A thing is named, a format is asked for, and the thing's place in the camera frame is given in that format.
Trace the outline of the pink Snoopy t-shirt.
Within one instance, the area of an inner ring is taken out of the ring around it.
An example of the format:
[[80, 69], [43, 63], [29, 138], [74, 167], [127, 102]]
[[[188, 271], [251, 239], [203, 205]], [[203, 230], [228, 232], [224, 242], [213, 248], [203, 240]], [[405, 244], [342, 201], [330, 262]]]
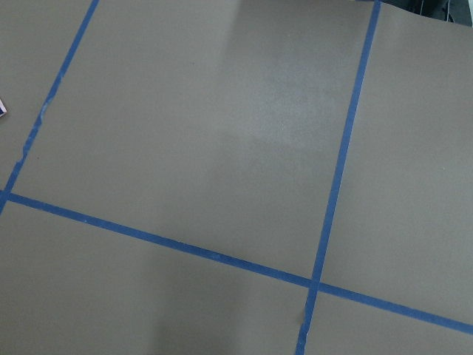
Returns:
[[3, 117], [7, 114], [7, 109], [2, 100], [0, 100], [0, 117]]

